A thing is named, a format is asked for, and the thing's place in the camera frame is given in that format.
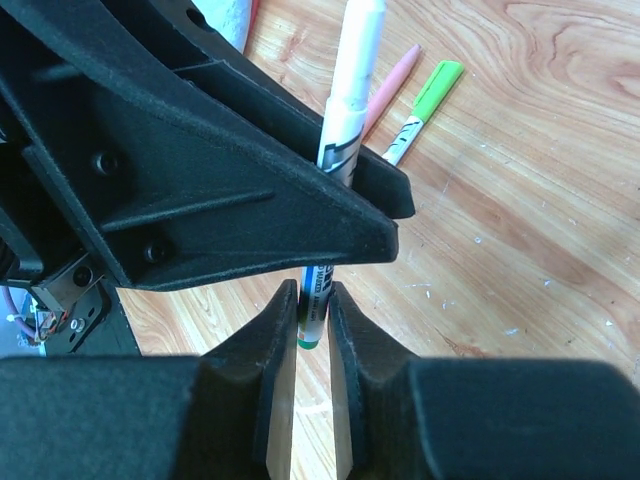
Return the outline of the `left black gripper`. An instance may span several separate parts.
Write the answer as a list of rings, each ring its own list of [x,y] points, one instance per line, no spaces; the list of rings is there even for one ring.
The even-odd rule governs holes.
[[[90,207],[110,145],[95,129],[86,81],[1,77],[1,282],[57,316],[63,350],[79,350],[108,316],[107,270]]]

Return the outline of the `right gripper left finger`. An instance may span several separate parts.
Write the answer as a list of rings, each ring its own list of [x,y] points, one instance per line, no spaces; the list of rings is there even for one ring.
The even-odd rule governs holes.
[[[202,356],[9,357],[5,479],[286,479],[297,290]]]

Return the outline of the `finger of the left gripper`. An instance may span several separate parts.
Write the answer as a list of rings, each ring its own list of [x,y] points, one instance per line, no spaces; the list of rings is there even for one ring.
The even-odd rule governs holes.
[[[103,5],[5,1],[1,77],[83,80],[110,145],[99,176],[104,276],[172,291],[398,255],[399,173],[362,149],[351,187],[174,74]]]
[[[188,0],[113,0],[103,5],[142,46],[187,84],[252,128],[311,161],[322,116],[205,25]]]

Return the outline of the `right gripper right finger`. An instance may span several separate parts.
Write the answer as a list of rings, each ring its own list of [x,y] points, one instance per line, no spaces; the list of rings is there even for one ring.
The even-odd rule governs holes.
[[[610,364],[421,357],[342,284],[328,339],[341,479],[639,475],[639,393]]]

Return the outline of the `white blue pen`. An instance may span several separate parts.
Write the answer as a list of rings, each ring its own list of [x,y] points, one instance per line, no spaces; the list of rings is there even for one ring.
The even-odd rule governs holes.
[[[347,187],[353,182],[364,135],[385,12],[383,0],[350,0],[343,16],[316,165]],[[302,270],[297,342],[304,349],[315,348],[324,332],[333,273],[332,265]]]

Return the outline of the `pink pen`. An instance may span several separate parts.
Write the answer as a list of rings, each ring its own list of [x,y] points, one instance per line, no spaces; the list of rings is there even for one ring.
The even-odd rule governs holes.
[[[403,57],[395,64],[390,73],[381,83],[368,103],[368,111],[362,132],[362,141],[365,141],[369,132],[380,119],[384,110],[389,106],[397,92],[400,90],[421,53],[419,44],[413,45]]]

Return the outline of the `light green pen cap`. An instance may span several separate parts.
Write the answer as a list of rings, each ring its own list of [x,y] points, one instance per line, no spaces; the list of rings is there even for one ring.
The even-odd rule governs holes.
[[[459,62],[441,61],[415,97],[411,115],[426,123],[464,71],[465,67]]]

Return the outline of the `white pen green tip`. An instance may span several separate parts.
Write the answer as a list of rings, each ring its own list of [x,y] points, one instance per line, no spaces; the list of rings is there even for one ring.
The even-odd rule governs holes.
[[[382,158],[389,164],[397,166],[413,141],[417,138],[423,126],[423,120],[417,116],[410,115],[387,150],[382,154]]]

